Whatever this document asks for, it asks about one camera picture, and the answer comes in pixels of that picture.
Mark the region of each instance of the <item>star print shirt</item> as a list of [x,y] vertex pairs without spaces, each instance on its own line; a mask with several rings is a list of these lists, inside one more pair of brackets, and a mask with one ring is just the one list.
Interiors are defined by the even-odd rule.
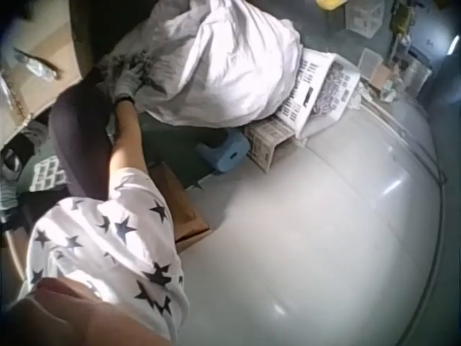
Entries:
[[35,225],[27,285],[66,276],[176,342],[188,310],[165,200],[143,172],[120,169],[109,200],[66,198]]

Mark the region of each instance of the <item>bag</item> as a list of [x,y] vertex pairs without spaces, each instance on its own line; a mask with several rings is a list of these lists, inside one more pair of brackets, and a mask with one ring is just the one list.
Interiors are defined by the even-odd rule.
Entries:
[[160,0],[100,67],[111,92],[126,63],[145,65],[139,112],[227,128],[275,112],[294,87],[300,54],[290,22],[243,0]]

